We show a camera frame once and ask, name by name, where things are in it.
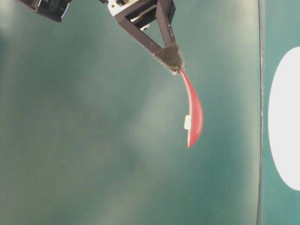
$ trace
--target green backdrop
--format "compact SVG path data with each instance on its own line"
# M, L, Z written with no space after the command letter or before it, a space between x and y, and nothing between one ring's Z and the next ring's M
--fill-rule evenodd
M256 0L175 1L204 108L97 0L62 24L0 3L0 223L253 225L260 156ZM157 26L147 31L158 38Z
M268 136L268 106L275 71L283 56L300 46L299 8L297 0L261 0L264 85L261 225L300 224L300 191L292 190L280 178Z

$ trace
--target white circle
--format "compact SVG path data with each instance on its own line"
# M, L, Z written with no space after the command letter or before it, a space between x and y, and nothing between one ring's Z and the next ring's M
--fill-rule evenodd
M268 122L278 173L289 187L300 190L300 47L290 50L276 70Z

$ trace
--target metal frame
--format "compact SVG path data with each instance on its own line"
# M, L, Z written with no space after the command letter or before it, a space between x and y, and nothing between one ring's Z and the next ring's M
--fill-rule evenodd
M183 63L171 27L175 10L173 0L140 0L115 15L115 19L125 31L152 53L171 72L179 73ZM158 22L165 43L164 48L141 30L142 27L154 20Z

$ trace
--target dark vertical edge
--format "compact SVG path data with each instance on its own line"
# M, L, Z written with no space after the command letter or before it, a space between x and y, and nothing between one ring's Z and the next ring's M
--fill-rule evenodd
M259 163L259 187L256 225L261 224L261 204L262 204L262 169L263 169L263 129L264 129L264 86L263 86L263 1L258 0L259 15L259 42L260 42L260 83L261 83L261 137L260 137L260 163Z
M156 9L156 19L158 22L158 26L160 28L160 32L163 36L164 43L166 47L173 45L175 41L174 33L172 27L170 25L170 21L167 18L166 12L168 10L168 2L166 0L158 0L157 1L157 9Z

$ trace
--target red spoon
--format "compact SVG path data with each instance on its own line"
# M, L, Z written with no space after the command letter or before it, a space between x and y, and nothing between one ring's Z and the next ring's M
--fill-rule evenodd
M183 69L180 70L180 73L187 88L189 115L186 116L184 128L188 130L187 146L191 148L198 141L202 133L204 123L203 109L197 92L188 79L187 74Z

